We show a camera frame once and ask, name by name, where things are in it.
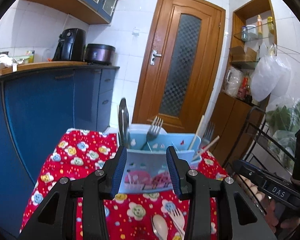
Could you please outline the metal fork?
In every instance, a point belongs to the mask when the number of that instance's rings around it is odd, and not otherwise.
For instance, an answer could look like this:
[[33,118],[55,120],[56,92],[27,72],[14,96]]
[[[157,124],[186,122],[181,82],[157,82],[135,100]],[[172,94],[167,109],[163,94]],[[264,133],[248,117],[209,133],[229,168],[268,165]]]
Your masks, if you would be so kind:
[[141,147],[141,150],[143,150],[143,148],[145,146],[148,145],[148,143],[150,141],[153,141],[154,139],[157,138],[157,136],[159,135],[160,133],[160,130],[162,128],[162,125],[163,125],[164,121],[162,120],[162,118],[156,116],[153,120],[153,122],[151,123],[150,125],[150,128],[147,132],[147,135],[146,135],[146,142],[143,144],[143,146]]
[[201,139],[201,145],[200,145],[201,148],[204,148],[212,141],[214,130],[215,130],[215,124],[212,121],[209,121],[206,130],[203,134],[203,137]]

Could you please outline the blue kitchen cabinet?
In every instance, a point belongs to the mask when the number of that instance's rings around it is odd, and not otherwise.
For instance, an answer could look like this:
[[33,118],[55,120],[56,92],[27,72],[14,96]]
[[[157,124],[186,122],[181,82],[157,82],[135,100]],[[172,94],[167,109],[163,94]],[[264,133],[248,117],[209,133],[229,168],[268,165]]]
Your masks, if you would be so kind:
[[109,127],[115,67],[0,77],[0,239],[16,239],[40,169],[69,128]]

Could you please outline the white plastic fork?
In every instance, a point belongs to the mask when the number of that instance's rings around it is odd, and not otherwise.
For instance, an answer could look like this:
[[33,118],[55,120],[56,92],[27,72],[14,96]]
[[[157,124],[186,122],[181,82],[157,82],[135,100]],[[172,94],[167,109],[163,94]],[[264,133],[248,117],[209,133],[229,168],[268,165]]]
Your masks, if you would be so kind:
[[185,237],[185,231],[184,231],[184,225],[185,225],[185,219],[184,216],[179,208],[173,209],[168,212],[175,227],[177,228],[181,239],[184,239]]

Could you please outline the bag of green vegetables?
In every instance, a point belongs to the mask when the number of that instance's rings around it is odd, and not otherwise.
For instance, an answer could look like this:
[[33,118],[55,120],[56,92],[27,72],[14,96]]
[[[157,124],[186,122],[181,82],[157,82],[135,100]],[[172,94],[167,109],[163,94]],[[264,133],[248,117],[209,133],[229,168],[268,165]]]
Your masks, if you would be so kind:
[[268,142],[273,155],[287,169],[293,169],[296,148],[296,132],[300,129],[300,99],[288,95],[271,102],[266,109],[266,123],[271,138],[281,145]]

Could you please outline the black metal rack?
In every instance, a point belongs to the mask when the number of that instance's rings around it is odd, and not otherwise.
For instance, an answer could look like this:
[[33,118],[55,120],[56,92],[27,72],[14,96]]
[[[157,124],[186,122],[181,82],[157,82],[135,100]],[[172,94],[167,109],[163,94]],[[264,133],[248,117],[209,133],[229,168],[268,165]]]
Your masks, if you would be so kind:
[[238,159],[286,180],[292,176],[294,157],[271,137],[266,112],[257,106],[248,112],[223,167],[234,173],[234,161]]

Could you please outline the wooden shelf cabinet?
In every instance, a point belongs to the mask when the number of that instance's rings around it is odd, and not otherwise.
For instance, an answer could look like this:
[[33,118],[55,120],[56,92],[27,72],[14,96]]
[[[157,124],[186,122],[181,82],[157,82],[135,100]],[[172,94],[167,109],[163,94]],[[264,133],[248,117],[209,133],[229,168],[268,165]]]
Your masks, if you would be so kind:
[[[240,35],[243,25],[245,25],[249,19],[257,20],[257,16],[262,13],[268,13],[270,16],[274,17],[273,7],[270,0],[251,0],[232,13],[230,49],[236,46],[241,46],[245,50],[247,48],[253,49],[251,47],[253,42],[258,44],[260,41],[265,41],[266,38],[270,38],[270,40],[274,42],[277,41],[276,31],[274,35],[266,34],[266,29],[268,27],[265,23],[262,24],[262,38],[257,38],[248,42],[243,42],[241,40]],[[211,117],[211,121],[215,124],[213,135],[218,135],[219,140],[214,146],[212,146],[210,152],[217,159],[221,166],[223,166],[225,159],[230,153],[230,150],[238,137],[248,112],[254,106],[265,110],[270,98],[268,96],[260,103],[253,102],[253,100],[252,103],[247,103],[243,100],[240,100],[238,97],[234,98],[225,93],[225,76],[230,67],[234,67],[242,71],[243,74],[252,74],[257,65],[257,60],[254,62],[232,62],[230,49],[228,52],[228,57],[226,58],[226,70],[225,74],[223,75],[222,88],[218,95],[218,99]]]

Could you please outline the light blue utensil box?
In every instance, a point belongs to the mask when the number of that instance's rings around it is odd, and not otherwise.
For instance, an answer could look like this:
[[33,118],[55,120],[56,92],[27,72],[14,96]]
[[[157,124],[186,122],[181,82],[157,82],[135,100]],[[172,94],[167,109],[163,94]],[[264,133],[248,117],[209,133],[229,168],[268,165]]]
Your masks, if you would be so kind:
[[169,146],[173,146],[178,158],[187,161],[192,169],[197,169],[202,160],[201,157],[193,160],[201,144],[197,135],[167,133],[161,129],[153,141],[147,142],[149,128],[146,124],[130,126],[130,143],[119,193],[143,194],[171,190],[166,162],[166,148]]

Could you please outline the red sauce bottle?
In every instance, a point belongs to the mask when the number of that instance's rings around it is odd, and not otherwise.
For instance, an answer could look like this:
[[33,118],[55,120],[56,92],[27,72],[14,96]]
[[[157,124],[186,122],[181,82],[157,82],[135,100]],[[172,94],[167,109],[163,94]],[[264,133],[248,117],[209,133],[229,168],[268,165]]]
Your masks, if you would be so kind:
[[243,77],[242,84],[239,87],[237,97],[240,100],[243,100],[247,103],[252,103],[252,96],[250,92],[250,77],[249,75],[246,75]]

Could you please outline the clear plastic jar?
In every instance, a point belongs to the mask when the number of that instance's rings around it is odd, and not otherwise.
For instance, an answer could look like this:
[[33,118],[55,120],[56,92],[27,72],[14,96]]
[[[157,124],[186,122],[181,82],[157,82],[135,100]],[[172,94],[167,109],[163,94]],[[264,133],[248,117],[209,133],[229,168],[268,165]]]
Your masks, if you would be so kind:
[[230,67],[225,76],[225,93],[235,98],[242,84],[243,76],[242,71]]

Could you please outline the brown wooden door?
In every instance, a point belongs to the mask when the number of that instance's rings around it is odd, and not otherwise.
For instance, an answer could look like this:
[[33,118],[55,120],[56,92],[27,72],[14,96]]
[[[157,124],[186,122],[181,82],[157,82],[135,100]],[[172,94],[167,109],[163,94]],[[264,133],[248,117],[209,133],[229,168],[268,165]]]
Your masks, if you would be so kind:
[[[133,122],[156,116],[168,132],[193,133],[221,58],[225,10],[205,0],[158,0],[141,68]],[[152,50],[162,57],[149,64]]]

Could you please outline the cardboard box on shelf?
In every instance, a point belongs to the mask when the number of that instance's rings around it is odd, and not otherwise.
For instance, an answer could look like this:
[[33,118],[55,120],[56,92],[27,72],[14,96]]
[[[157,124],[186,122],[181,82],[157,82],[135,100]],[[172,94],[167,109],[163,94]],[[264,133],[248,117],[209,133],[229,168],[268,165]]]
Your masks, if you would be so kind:
[[257,58],[257,52],[251,48],[246,50],[241,46],[236,46],[230,49],[232,62],[254,62]]

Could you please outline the yellow bottle on shelf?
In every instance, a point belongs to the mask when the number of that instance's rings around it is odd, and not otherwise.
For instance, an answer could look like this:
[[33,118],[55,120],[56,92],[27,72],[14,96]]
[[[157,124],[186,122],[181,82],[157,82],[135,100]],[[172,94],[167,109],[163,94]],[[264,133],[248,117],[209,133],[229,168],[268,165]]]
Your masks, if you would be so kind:
[[274,35],[275,34],[275,24],[274,24],[272,16],[267,17],[267,26],[268,26],[269,33],[271,35]]

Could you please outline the white cloth on counter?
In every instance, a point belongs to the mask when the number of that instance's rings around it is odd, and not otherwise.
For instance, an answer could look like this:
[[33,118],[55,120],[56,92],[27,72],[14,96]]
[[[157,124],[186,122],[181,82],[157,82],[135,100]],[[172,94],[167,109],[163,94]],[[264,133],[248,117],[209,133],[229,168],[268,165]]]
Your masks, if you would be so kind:
[[17,60],[9,57],[6,54],[0,54],[0,69],[17,67],[20,64],[25,63],[24,59]]

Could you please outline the dark rice cooker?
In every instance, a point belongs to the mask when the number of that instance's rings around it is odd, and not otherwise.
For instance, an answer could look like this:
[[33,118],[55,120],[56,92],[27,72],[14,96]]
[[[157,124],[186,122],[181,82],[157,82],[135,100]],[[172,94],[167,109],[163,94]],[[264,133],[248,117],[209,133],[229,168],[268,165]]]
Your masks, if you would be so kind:
[[87,63],[112,65],[115,50],[114,46],[89,43],[85,49],[84,61]]

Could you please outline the black air fryer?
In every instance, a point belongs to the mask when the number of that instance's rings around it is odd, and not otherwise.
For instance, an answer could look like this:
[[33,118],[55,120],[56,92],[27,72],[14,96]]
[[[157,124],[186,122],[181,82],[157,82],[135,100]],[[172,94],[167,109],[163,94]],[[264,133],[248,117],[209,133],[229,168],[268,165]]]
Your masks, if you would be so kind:
[[83,61],[86,32],[79,28],[64,30],[59,35],[53,61]]

